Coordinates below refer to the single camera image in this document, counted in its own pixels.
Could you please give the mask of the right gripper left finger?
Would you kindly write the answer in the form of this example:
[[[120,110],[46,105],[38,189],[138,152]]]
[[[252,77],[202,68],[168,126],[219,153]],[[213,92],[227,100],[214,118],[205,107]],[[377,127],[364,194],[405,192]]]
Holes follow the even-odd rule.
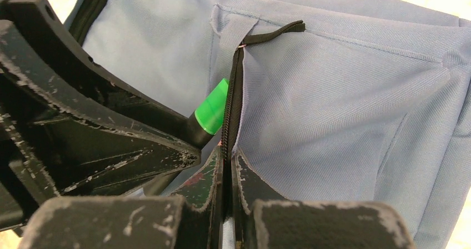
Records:
[[[33,214],[20,248],[221,248],[223,160],[169,196],[56,197]]]

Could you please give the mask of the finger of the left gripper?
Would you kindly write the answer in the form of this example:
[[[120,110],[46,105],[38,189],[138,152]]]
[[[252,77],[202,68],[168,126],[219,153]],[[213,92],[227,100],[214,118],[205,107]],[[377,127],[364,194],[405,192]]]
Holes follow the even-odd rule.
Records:
[[[59,196],[118,196],[195,166],[201,149],[82,95],[1,20],[1,229]]]
[[[13,22],[33,52],[82,95],[184,141],[195,138],[187,117],[96,64],[59,22],[48,0],[1,0],[1,19]]]

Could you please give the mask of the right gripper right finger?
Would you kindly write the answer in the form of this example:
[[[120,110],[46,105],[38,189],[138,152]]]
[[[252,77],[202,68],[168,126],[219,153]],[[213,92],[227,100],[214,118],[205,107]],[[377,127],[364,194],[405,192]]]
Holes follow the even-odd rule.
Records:
[[[414,248],[400,215],[372,201],[297,201],[271,187],[242,151],[231,160],[235,248]]]

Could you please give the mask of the green highlighter pen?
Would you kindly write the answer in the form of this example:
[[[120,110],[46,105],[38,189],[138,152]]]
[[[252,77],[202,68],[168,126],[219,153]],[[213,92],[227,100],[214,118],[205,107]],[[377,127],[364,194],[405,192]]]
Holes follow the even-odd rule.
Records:
[[[218,132],[223,123],[228,87],[229,81],[225,78],[222,79],[189,117],[184,128],[185,136],[189,137],[201,149],[201,163],[187,170],[158,176],[150,184],[137,190],[135,196],[166,195],[178,188],[206,163],[211,150],[217,144],[217,138],[220,137]]]

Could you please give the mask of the blue student backpack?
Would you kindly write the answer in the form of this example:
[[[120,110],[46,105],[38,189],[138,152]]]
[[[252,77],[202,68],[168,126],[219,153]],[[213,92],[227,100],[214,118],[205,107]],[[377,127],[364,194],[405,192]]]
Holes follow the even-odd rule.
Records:
[[[298,200],[382,201],[444,248],[470,188],[470,22],[400,0],[105,0],[83,49],[191,114],[248,34],[235,148]]]

